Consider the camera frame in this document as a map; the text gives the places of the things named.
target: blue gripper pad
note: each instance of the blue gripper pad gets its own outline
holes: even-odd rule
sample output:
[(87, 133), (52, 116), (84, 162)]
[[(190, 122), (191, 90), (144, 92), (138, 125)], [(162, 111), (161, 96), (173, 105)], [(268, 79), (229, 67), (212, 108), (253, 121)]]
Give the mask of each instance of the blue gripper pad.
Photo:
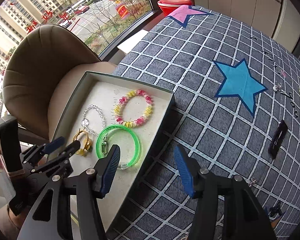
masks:
[(177, 145), (174, 150), (174, 159), (182, 180), (185, 192), (192, 198), (194, 197), (194, 176), (200, 169), (197, 160), (190, 158), (182, 145)]
[(115, 172), (117, 171), (117, 167), (120, 161), (120, 147), (117, 145), (115, 149), (113, 149), (113, 147), (114, 146), (111, 147), (108, 154), (110, 154), (112, 150), (114, 150), (114, 153), (102, 177), (102, 185), (101, 185), (100, 192), (103, 197), (110, 191), (115, 176)]

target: table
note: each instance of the table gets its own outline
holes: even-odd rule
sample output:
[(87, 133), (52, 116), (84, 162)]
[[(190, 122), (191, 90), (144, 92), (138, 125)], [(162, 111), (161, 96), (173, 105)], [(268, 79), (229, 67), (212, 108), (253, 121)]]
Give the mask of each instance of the table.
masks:
[[(109, 239), (180, 239), (194, 217), (173, 159), (180, 143), (217, 175), (240, 174), (264, 207), (281, 200), (284, 217), (276, 235), (288, 236), (300, 221), (300, 62), (276, 41), (226, 15), (191, 16), (186, 27), (165, 18), (119, 63), (114, 74), (173, 90), (176, 105), (166, 120), (158, 151), (131, 192)], [(255, 96), (254, 114), (238, 97), (215, 97), (224, 75), (214, 62), (245, 59), (267, 90)], [(281, 83), (283, 94), (274, 92)], [(284, 119), (289, 130), (275, 160), (268, 146)], [(218, 199), (215, 238), (221, 237), (223, 197)]]

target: red bowl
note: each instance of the red bowl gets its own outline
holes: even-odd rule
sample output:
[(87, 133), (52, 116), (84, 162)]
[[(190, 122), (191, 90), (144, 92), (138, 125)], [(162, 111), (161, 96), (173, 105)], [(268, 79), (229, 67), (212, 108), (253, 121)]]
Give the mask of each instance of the red bowl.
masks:
[[(189, 1), (184, 4), (192, 5), (192, 1)], [(160, 9), (163, 11), (164, 16), (168, 16), (175, 9), (179, 8), (182, 4), (162, 3), (161, 1), (158, 1), (158, 5), (159, 5)]]

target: white box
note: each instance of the white box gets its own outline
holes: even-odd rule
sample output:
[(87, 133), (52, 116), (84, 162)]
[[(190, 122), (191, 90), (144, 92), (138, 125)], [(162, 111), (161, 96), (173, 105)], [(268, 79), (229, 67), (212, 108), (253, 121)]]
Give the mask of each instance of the white box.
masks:
[[(98, 106), (106, 120), (106, 126), (116, 123), (112, 119), (111, 111), (114, 108), (114, 101), (124, 96), (127, 92), (134, 89), (146, 91), (153, 100), (153, 112), (150, 118), (142, 126), (133, 128), (141, 143), (141, 155), (138, 162), (131, 168), (117, 170), (110, 189), (110, 192), (104, 199), (98, 199), (101, 219), (105, 230), (107, 230), (128, 194), (155, 136), (167, 114), (167, 110), (174, 103), (173, 92), (145, 82), (114, 76), (110, 74), (87, 71), (77, 87), (72, 93), (63, 114), (59, 120), (53, 140), (63, 136), (66, 139), (66, 145), (70, 144), (73, 136), (82, 129), (81, 121), (84, 109), (94, 104)], [(126, 121), (135, 120), (140, 117), (146, 107), (143, 97), (133, 97), (125, 106), (123, 119)], [(89, 127), (96, 133), (102, 130), (101, 118), (95, 109), (90, 109), (86, 115), (89, 120)], [(81, 145), (83, 145), (84, 136), (79, 136)], [(70, 176), (79, 175), (81, 172), (95, 165), (98, 160), (95, 152), (95, 143), (97, 138), (91, 135), (93, 140), (93, 150), (86, 157), (74, 155), (70, 158), (73, 173)], [(134, 144), (131, 135), (126, 131), (116, 131), (109, 141), (112, 144), (118, 144), (121, 149), (121, 161), (128, 162), (134, 154)], [(71, 211), (77, 216), (76, 196), (71, 196)]]

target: green bangle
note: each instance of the green bangle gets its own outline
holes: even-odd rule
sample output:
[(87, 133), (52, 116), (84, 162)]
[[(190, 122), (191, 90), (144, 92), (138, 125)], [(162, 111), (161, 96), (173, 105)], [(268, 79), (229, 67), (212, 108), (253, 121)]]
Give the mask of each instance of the green bangle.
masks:
[(106, 139), (105, 139), (106, 135), (108, 134), (109, 131), (111, 131), (113, 129), (126, 130), (128, 133), (130, 133), (130, 135), (132, 136), (132, 138), (134, 140), (135, 151), (134, 151), (133, 158), (128, 163), (119, 163), (119, 165), (118, 165), (119, 170), (124, 170), (124, 169), (127, 169), (127, 168), (133, 166), (139, 160), (140, 152), (141, 152), (140, 141), (139, 141), (137, 135), (131, 129), (129, 129), (128, 127), (125, 127), (125, 126), (119, 125), (119, 124), (109, 125), (108, 127), (104, 128), (101, 131), (101, 133), (98, 136), (97, 142), (96, 142), (96, 154), (97, 154), (99, 159), (106, 157), (106, 154), (107, 154), (108, 150), (107, 150), (107, 147), (106, 147), (106, 151), (104, 152), (103, 151), (103, 146), (106, 146)]

